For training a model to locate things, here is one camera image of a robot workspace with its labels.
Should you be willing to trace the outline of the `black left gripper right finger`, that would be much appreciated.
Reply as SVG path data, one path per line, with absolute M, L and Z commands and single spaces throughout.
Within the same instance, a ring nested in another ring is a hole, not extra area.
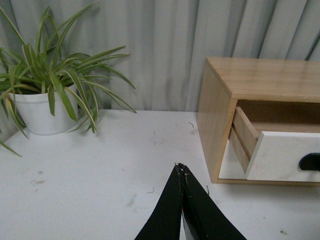
M 186 165 L 180 166 L 182 219 L 187 240 L 244 240 Z

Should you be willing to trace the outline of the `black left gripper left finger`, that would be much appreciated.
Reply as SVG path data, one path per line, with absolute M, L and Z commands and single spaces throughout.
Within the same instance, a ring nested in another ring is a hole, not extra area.
M 176 164 L 149 219 L 137 240 L 178 240 L 182 218 L 182 176 Z

